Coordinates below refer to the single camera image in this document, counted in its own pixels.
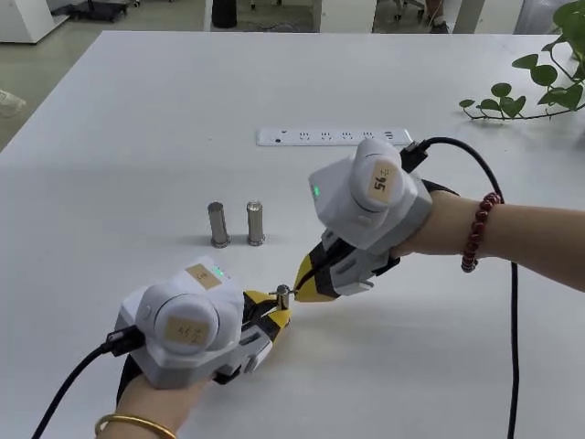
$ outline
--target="power strip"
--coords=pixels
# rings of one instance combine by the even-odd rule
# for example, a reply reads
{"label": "power strip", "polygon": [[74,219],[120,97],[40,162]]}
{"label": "power strip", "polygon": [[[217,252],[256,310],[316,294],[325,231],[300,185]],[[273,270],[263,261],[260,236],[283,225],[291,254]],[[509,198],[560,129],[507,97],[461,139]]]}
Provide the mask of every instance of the power strip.
{"label": "power strip", "polygon": [[258,146],[357,146],[364,139],[378,139],[395,146],[408,146],[412,138],[402,128],[368,129],[277,129],[261,128]]}

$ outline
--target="metal cylinder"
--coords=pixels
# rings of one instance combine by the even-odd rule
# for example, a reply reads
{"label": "metal cylinder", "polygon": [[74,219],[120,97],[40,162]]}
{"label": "metal cylinder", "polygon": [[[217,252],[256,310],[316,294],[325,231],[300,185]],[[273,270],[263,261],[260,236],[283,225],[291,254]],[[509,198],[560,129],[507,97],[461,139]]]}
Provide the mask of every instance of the metal cylinder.
{"label": "metal cylinder", "polygon": [[223,214],[223,204],[214,201],[207,206],[209,224],[211,225],[211,245],[217,249],[223,249],[229,245],[226,218]]}
{"label": "metal cylinder", "polygon": [[251,201],[246,206],[246,211],[248,212],[248,244],[258,247],[264,243],[262,203]]}
{"label": "metal cylinder", "polygon": [[276,307],[280,310],[289,309],[291,289],[287,285],[278,285],[276,288]]}

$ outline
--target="gold bracelet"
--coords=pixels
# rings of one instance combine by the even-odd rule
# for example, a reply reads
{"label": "gold bracelet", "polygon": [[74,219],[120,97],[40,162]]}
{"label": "gold bracelet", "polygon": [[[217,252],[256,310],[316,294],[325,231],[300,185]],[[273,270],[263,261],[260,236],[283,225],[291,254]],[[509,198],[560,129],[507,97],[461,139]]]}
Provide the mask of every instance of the gold bracelet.
{"label": "gold bracelet", "polygon": [[106,414],[102,416],[98,422],[95,424],[95,435],[99,435],[103,431],[103,425],[105,423],[131,423],[132,425],[137,425],[139,427],[143,427],[146,430],[149,430],[155,434],[158,434],[161,438],[164,439],[176,439],[176,436],[168,430],[164,428],[162,425],[158,423],[153,423],[152,421],[148,421],[147,419],[141,418],[140,416],[130,416],[126,414]]}

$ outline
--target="floor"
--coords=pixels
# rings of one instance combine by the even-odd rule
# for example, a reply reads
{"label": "floor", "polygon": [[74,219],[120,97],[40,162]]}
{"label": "floor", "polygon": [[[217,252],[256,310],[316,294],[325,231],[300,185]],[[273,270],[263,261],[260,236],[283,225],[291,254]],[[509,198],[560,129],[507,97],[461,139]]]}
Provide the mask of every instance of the floor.
{"label": "floor", "polygon": [[[454,22],[462,0],[446,0],[445,16]],[[0,45],[0,89],[27,101],[27,107],[11,119],[0,119],[0,152],[61,78],[104,29],[201,30],[205,0],[143,0],[115,24],[68,21],[35,46]],[[239,31],[312,32],[313,15],[307,6],[276,6],[267,0],[250,10],[250,0],[240,0]],[[409,9],[400,23],[394,20],[393,2],[378,5],[375,32],[422,33],[424,23]]]}

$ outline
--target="tan label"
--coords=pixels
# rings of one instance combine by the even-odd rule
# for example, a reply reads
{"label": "tan label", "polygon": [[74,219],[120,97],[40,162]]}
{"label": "tan label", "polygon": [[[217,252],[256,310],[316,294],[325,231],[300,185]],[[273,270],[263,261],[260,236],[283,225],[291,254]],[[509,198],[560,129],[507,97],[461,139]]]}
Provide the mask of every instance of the tan label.
{"label": "tan label", "polygon": [[188,318],[168,317],[165,339],[184,345],[203,346],[209,335],[209,325]]}
{"label": "tan label", "polygon": [[393,179],[394,166],[383,160],[377,160],[369,182],[368,196],[382,203],[388,203]]}
{"label": "tan label", "polygon": [[221,284],[221,281],[200,263],[187,268],[186,272],[191,274],[206,290]]}

